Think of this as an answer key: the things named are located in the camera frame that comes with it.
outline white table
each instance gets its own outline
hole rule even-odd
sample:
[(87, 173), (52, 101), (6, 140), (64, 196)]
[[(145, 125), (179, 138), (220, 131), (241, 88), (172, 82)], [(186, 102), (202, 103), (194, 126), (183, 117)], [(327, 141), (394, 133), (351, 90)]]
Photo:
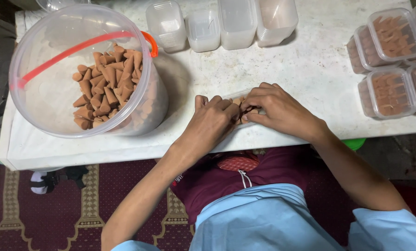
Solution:
[[(177, 0), (183, 16), (196, 9), (216, 9), (214, 0)], [(121, 12), (146, 31), (146, 8), (153, 3), (125, 0), (102, 5)], [(354, 30), (378, 10), (412, 9), (409, 0), (296, 0), (299, 24), (295, 34), (273, 48), (253, 43), (243, 50), (195, 53), (187, 49), (166, 54), (160, 49), (154, 64), (170, 94), (165, 121), (139, 137), (100, 135), (70, 140), (49, 136), (29, 124), (8, 100), (0, 138), (0, 160), (12, 170), (149, 159), (163, 156), (183, 132), (194, 112), (196, 94), (226, 95), (279, 83), (307, 109), (328, 123), (340, 139), (416, 133), (416, 115), (379, 121), (365, 117), (346, 44)], [(17, 12), (17, 41), (46, 13)], [(260, 125), (231, 134), (214, 151), (263, 148), (304, 143)]]

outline person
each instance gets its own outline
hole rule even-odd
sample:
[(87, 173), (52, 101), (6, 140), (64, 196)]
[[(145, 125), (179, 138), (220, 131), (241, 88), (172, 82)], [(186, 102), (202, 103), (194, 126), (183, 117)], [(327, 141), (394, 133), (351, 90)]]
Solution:
[(304, 155), (305, 145), (269, 149), (245, 174), (249, 182), (241, 179), (244, 173), (197, 166), (232, 132), (239, 110), (249, 106), (260, 106), (266, 114), (248, 113), (246, 120), (309, 142), (361, 206), (353, 210), (356, 221), (350, 225), (349, 250), (416, 251), (416, 217), (395, 187), (346, 147), (323, 120), (279, 85), (268, 83), (253, 88), (240, 108), (220, 96), (210, 101), (196, 96), (195, 113), (185, 131), (107, 221), (102, 251), (158, 251), (130, 239), (182, 173), (171, 188), (184, 203), (188, 221), (195, 220), (190, 251), (344, 250), (312, 218), (305, 203), (303, 170), (312, 164)]

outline plastic bucket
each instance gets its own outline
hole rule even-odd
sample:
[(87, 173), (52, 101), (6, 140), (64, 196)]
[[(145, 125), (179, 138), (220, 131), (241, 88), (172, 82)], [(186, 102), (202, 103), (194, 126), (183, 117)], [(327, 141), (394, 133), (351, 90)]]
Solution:
[[(81, 95), (71, 76), (80, 64), (94, 65), (92, 52), (112, 49), (112, 43), (143, 52), (143, 72), (127, 104), (102, 125), (82, 130), (73, 122), (73, 102)], [(18, 44), (10, 65), (10, 94), (21, 115), (41, 131), (77, 139), (102, 133), (143, 135), (155, 129), (168, 109), (168, 94), (152, 63), (157, 45), (147, 33), (109, 8), (79, 4), (39, 20)], [(142, 105), (152, 102), (152, 112)]]

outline person's right hand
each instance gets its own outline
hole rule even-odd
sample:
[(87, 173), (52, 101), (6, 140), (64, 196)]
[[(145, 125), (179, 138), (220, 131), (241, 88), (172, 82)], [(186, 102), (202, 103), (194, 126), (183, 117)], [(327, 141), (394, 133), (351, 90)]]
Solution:
[(247, 113), (244, 119), (310, 143), (329, 132), (322, 119), (314, 116), (276, 83), (262, 82), (258, 88), (253, 88), (240, 109), (245, 111), (249, 106), (261, 106), (266, 114)]

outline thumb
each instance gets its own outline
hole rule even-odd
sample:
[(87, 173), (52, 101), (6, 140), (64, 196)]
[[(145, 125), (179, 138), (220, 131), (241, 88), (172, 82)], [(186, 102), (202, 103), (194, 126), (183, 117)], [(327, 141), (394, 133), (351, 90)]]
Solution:
[(244, 114), (242, 117), (250, 122), (258, 123), (266, 127), (271, 127), (271, 124), (272, 124), (271, 119), (267, 117), (266, 114), (258, 114), (258, 113), (249, 112), (247, 114)]

